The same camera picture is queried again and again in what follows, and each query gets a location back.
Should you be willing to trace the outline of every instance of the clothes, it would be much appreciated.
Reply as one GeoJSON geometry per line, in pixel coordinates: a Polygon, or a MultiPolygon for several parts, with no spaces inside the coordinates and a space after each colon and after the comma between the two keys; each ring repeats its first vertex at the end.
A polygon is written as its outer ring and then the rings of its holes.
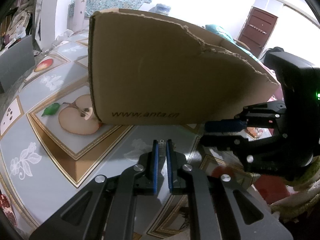
{"type": "Polygon", "coordinates": [[[284,224],[294,240],[319,240],[320,202],[299,215],[296,221],[284,224]]]}
{"type": "Polygon", "coordinates": [[[320,200],[320,158],[312,163],[307,171],[297,180],[284,181],[298,191],[271,205],[272,212],[280,212],[280,219],[291,220],[311,208],[320,200]]]}

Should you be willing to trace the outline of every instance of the apple print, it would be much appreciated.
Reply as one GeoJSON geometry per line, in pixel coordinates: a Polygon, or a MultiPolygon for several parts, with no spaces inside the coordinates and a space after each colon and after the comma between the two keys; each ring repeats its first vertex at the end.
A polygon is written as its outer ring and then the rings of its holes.
{"type": "Polygon", "coordinates": [[[10,208],[11,207],[9,200],[5,194],[0,195],[0,207],[1,208],[5,208],[5,207],[10,208]]]}
{"type": "Polygon", "coordinates": [[[7,130],[7,128],[20,116],[21,112],[19,109],[18,99],[12,101],[12,103],[7,108],[4,116],[0,123],[0,133],[1,135],[7,130]]]}
{"type": "Polygon", "coordinates": [[[232,178],[236,177],[234,172],[233,172],[233,169],[228,167],[228,166],[218,166],[218,167],[216,167],[212,171],[211,177],[220,178],[220,176],[223,175],[223,174],[228,174],[232,178]]]}
{"type": "Polygon", "coordinates": [[[14,227],[16,227],[17,226],[17,220],[16,220],[16,217],[13,214],[12,210],[10,210],[10,209],[4,210],[4,214],[6,215],[7,219],[10,221],[10,223],[14,227]]]}
{"type": "Polygon", "coordinates": [[[102,125],[95,117],[90,95],[79,96],[73,103],[59,113],[61,127],[74,134],[88,135],[95,133],[102,125]]]}
{"type": "Polygon", "coordinates": [[[39,71],[42,71],[48,67],[50,67],[53,63],[53,59],[52,58],[49,58],[49,59],[46,59],[42,62],[40,62],[36,68],[34,69],[34,72],[39,72],[39,71]]]}

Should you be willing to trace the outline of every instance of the cardboard box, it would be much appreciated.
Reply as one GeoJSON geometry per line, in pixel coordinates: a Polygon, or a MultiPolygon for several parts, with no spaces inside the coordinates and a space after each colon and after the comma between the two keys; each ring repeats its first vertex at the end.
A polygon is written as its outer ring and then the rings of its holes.
{"type": "Polygon", "coordinates": [[[279,83],[236,45],[160,14],[107,9],[90,18],[94,113],[108,124],[187,124],[233,118],[279,83]]]}

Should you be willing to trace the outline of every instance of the door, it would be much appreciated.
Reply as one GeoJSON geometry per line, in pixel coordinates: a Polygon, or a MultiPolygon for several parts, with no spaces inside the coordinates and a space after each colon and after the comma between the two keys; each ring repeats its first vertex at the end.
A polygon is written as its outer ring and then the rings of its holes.
{"type": "Polygon", "coordinates": [[[245,43],[250,52],[258,57],[277,19],[278,17],[271,13],[253,7],[238,40],[245,43]]]}

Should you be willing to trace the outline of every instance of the white flower print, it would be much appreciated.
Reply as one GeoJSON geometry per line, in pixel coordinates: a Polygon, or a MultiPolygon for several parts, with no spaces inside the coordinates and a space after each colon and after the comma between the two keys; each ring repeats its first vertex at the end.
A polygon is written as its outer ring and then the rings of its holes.
{"type": "Polygon", "coordinates": [[[50,76],[44,76],[40,83],[44,84],[45,86],[49,88],[50,91],[55,90],[58,86],[63,84],[63,80],[58,80],[59,78],[61,78],[61,76],[57,76],[57,75],[52,75],[50,76]]]}
{"type": "Polygon", "coordinates": [[[13,175],[16,175],[19,173],[19,169],[20,169],[20,162],[18,161],[18,158],[15,157],[14,159],[11,160],[10,171],[13,175]]]}
{"type": "Polygon", "coordinates": [[[69,49],[64,49],[62,52],[75,52],[77,51],[77,49],[81,49],[82,47],[80,45],[77,45],[77,46],[74,46],[74,47],[71,47],[69,49]]]}
{"type": "Polygon", "coordinates": [[[28,148],[21,152],[20,160],[17,157],[11,160],[10,171],[12,175],[15,176],[19,174],[19,179],[21,180],[23,180],[26,175],[29,177],[33,176],[29,163],[37,164],[42,159],[42,156],[40,156],[38,153],[35,153],[36,149],[36,143],[31,142],[28,148]]]}

